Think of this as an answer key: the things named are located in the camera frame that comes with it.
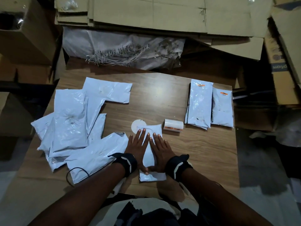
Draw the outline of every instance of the sticker roll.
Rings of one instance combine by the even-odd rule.
[[[174,121],[165,119],[164,122],[164,130],[174,131],[174,132],[181,132],[183,131],[184,123],[182,121]]]

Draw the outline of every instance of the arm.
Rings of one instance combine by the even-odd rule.
[[[142,163],[149,141],[149,134],[147,134],[145,142],[143,143],[145,132],[146,130],[143,129],[140,136],[141,130],[139,130],[134,140],[132,135],[129,137],[125,153],[133,154],[137,160],[138,169],[147,174],[147,169]],[[124,175],[125,169],[122,164],[113,163],[109,165],[80,182],[72,191],[65,194],[62,198],[41,212],[29,226],[88,225],[110,192],[124,178]]]
[[[150,145],[156,154],[157,165],[149,167],[150,171],[165,172],[165,166],[175,153],[167,140],[163,140],[160,135],[153,135],[150,138]],[[187,168],[181,174],[181,181],[184,186],[197,200],[204,196],[220,212],[222,221],[226,225],[265,225],[272,226],[265,218],[244,204],[234,195],[226,191],[216,182],[209,180],[192,168]]]

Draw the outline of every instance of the forearm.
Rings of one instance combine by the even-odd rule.
[[[209,180],[192,168],[187,168],[182,173],[182,183],[196,199],[204,196],[215,205],[224,223],[231,225],[272,225],[216,182]]]
[[[121,164],[111,164],[85,179],[29,225],[88,225],[124,175]]]

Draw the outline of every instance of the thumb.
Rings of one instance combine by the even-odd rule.
[[[153,171],[153,172],[155,172],[155,171],[157,171],[157,166],[150,166],[150,167],[148,167],[148,170],[149,171]]]
[[[139,168],[143,173],[145,173],[145,175],[148,175],[148,168],[145,166],[141,166],[141,168]]]

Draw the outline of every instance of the person's left hand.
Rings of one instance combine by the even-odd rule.
[[[141,133],[141,129],[139,129],[134,140],[133,140],[133,135],[130,135],[128,146],[126,147],[124,153],[132,154],[137,160],[137,168],[142,170],[146,175],[148,175],[148,168],[145,168],[145,166],[143,165],[143,156],[149,142],[150,134],[148,133],[146,135],[145,141],[143,142],[143,139],[145,137],[145,132],[146,132],[145,128],[142,130],[142,133]]]

